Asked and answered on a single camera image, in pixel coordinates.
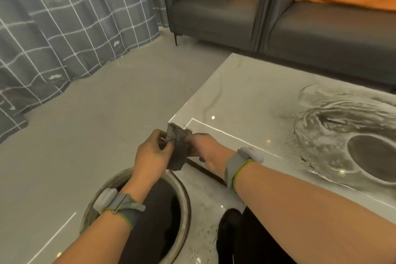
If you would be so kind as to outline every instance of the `sofa seat cushion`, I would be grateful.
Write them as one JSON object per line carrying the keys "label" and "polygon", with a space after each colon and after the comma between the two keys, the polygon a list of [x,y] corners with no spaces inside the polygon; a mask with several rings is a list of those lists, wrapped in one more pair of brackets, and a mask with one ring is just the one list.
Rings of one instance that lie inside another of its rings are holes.
{"label": "sofa seat cushion", "polygon": [[300,1],[276,22],[268,53],[375,81],[392,78],[396,83],[395,47],[395,12]]}
{"label": "sofa seat cushion", "polygon": [[171,9],[176,26],[250,41],[259,0],[182,0]]}

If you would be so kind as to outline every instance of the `black shoe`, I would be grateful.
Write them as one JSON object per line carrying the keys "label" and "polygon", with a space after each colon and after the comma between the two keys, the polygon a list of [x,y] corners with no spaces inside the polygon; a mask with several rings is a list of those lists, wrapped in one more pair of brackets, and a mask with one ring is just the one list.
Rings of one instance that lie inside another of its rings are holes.
{"label": "black shoe", "polygon": [[216,242],[219,264],[233,263],[235,231],[240,225],[241,218],[240,211],[228,209],[220,219]]}

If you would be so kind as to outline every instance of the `person's left hand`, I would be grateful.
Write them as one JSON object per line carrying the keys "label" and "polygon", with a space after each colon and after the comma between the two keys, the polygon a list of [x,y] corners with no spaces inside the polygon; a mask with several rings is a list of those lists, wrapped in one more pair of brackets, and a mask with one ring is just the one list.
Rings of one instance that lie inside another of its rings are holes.
{"label": "person's left hand", "polygon": [[144,200],[168,165],[175,146],[170,141],[161,150],[159,144],[165,137],[166,132],[156,129],[137,149],[132,177],[121,190],[130,193],[137,202],[142,202],[138,199]]}

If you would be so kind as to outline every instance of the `forearm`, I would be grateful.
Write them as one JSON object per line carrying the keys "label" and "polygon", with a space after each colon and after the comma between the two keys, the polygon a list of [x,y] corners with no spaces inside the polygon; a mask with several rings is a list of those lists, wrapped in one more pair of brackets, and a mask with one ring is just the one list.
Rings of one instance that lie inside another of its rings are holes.
{"label": "forearm", "polygon": [[[121,190],[138,203],[150,188],[130,180]],[[130,234],[129,224],[111,211],[105,211],[70,245],[54,264],[117,264]]]}
{"label": "forearm", "polygon": [[297,263],[396,263],[396,226],[349,199],[255,162],[235,185]]}

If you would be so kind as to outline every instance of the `green elastic cord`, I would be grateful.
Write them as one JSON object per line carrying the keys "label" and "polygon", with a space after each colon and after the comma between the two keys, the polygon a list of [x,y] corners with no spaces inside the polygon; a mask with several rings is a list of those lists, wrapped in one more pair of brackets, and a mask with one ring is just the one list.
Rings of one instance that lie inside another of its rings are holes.
{"label": "green elastic cord", "polygon": [[[112,210],[112,209],[109,209],[109,208],[106,208],[106,209],[104,209],[103,211],[106,211],[106,210],[113,212],[113,210]],[[131,222],[129,222],[129,220],[128,220],[124,215],[122,215],[120,212],[117,211],[116,214],[117,214],[117,215],[120,215],[120,216],[128,223],[129,228],[132,230],[132,224],[131,224]]]}
{"label": "green elastic cord", "polygon": [[235,191],[235,192],[236,192],[236,189],[235,189],[235,180],[236,180],[236,177],[238,176],[238,173],[241,171],[241,169],[244,168],[245,165],[246,165],[247,163],[250,163],[250,162],[254,162],[254,160],[252,160],[252,159],[246,160],[246,162],[243,163],[243,165],[239,167],[239,169],[235,172],[234,176],[232,177],[232,186],[234,187],[234,191]]}

